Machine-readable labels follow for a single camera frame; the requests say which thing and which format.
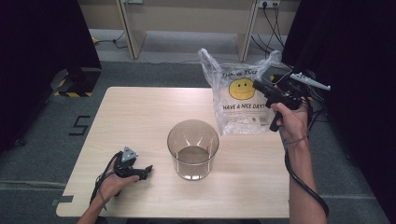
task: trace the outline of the yellow smiley face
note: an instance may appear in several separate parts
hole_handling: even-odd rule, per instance
[[[248,78],[234,80],[230,84],[230,95],[236,100],[248,100],[254,96],[253,82]]]

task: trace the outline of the white plastic bag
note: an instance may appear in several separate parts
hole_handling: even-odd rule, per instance
[[[207,82],[212,87],[215,113],[222,135],[228,133],[262,133],[269,130],[274,112],[265,107],[267,99],[253,88],[255,78],[272,63],[279,63],[281,53],[273,51],[267,60],[253,65],[219,64],[206,49],[198,54]]]

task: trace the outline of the cable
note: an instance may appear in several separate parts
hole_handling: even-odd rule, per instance
[[[264,41],[262,41],[262,38],[260,37],[260,35],[257,35],[257,36],[259,37],[260,41],[265,45],[265,47],[267,47],[267,48],[270,49],[270,50],[274,50],[273,48],[270,48],[268,45],[266,45],[266,44],[264,43]]]
[[[90,199],[90,204],[92,203],[93,199],[95,198],[96,193],[97,193],[97,191],[99,190],[99,187],[101,186],[101,184],[103,183],[103,181],[108,177],[108,175],[107,175],[106,173],[107,173],[108,167],[110,167],[110,165],[111,165],[111,162],[113,162],[114,159],[116,159],[121,153],[122,153],[122,152],[120,151],[120,152],[116,153],[116,154],[113,156],[113,158],[111,158],[111,160],[110,160],[110,162],[108,163],[106,169],[105,169],[105,170],[103,171],[103,173],[102,173],[101,175],[99,175],[98,178],[96,179],[95,188],[93,189],[92,196],[91,196],[91,199]]]
[[[254,43],[256,43],[256,45],[257,45],[262,51],[265,52],[265,58],[267,58],[267,53],[271,53],[271,52],[269,52],[267,49],[264,49],[259,43],[257,43],[257,41],[254,39],[253,35],[252,35],[250,38],[253,40]]]
[[[126,49],[126,48],[128,48],[128,46],[123,46],[123,47],[119,47],[118,45],[117,45],[117,41],[119,41],[121,38],[122,38],[122,36],[125,34],[125,32],[122,32],[122,34],[119,36],[119,38],[117,38],[117,39],[112,39],[112,40],[99,40],[99,41],[97,41],[96,43],[102,43],[102,42],[112,42],[112,43],[114,43],[114,45],[116,46],[116,48],[117,49]]]
[[[264,12],[264,16],[267,19],[268,23],[270,24],[271,30],[273,31],[273,34],[275,34],[275,37],[279,41],[280,45],[282,45],[282,47],[285,48],[283,41],[277,36],[275,28],[273,27],[272,23],[268,19],[267,13],[265,12],[266,8],[267,8],[267,2],[262,2],[262,11]]]
[[[285,48],[285,44],[283,43],[282,40],[282,35],[280,35],[279,22],[277,22],[277,18],[279,17],[279,7],[277,6],[277,3],[274,4],[274,8],[275,8],[275,20],[276,20],[276,25],[274,26],[274,28],[277,27],[277,34],[279,35],[280,38],[280,44],[283,46],[283,48]]]
[[[329,206],[326,204],[326,202],[318,195],[316,194],[311,188],[309,188],[302,179],[300,179],[297,174],[294,173],[293,169],[291,168],[290,165],[290,158],[289,158],[289,152],[288,149],[286,148],[285,152],[285,165],[286,169],[288,170],[290,176],[297,182],[297,184],[303,188],[309,195],[311,195],[323,208],[324,213],[326,214],[326,217],[329,216]]]

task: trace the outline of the gray carpet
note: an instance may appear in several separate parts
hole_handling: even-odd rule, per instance
[[[76,218],[57,217],[56,200],[63,193],[97,109],[111,86],[209,88],[200,64],[109,63],[92,97],[50,97],[24,136],[26,145],[0,156],[1,223],[75,223]],[[269,73],[284,73],[271,68]],[[87,125],[82,135],[78,124]],[[319,193],[330,207],[329,223],[389,223],[361,171],[347,159],[325,113],[311,134],[311,149]],[[125,219],[109,218],[109,223]],[[262,223],[288,223],[287,219],[263,219]]]

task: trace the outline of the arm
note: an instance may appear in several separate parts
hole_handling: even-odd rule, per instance
[[[307,139],[307,104],[301,104],[294,111],[282,104],[273,104],[271,107],[282,114],[283,119],[279,119],[276,124],[284,127],[283,136],[288,143],[291,143],[288,145],[288,152],[292,170],[309,188],[317,192]],[[320,204],[292,178],[290,178],[290,223],[327,223]]]
[[[120,192],[128,184],[136,182],[137,180],[139,180],[138,175],[133,175],[127,178],[120,178],[115,174],[110,175],[103,181],[102,185],[100,186],[100,193],[102,193],[103,199],[98,192],[98,194],[96,194],[95,198],[92,200],[92,203],[90,204],[88,209],[78,220],[77,224],[95,223],[104,205],[108,203],[108,201],[110,201],[111,197]]]

